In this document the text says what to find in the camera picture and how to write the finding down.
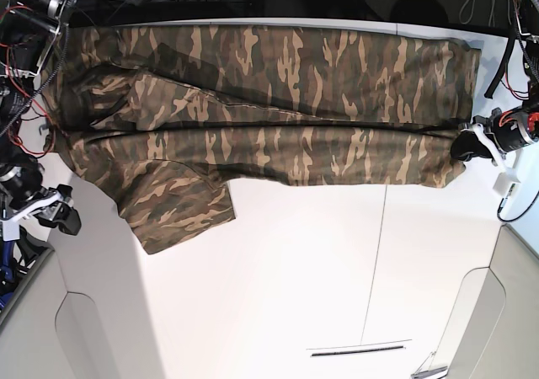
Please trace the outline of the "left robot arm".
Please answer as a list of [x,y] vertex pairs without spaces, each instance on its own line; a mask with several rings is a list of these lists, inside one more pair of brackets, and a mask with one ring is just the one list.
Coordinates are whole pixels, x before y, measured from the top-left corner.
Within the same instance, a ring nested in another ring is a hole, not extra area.
[[501,86],[516,104],[463,124],[451,146],[457,160],[481,157],[501,166],[506,155],[538,143],[538,0],[509,2],[509,39],[484,97],[491,99]]

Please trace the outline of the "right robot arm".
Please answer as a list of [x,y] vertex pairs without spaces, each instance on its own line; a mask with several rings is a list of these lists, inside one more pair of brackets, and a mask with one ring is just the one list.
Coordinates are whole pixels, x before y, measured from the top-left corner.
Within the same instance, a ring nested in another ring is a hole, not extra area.
[[69,19],[78,0],[1,0],[1,239],[20,237],[22,220],[71,235],[80,228],[71,189],[43,187],[40,158],[50,148],[32,152],[19,130],[24,114],[34,110],[48,119],[37,98],[65,61]]

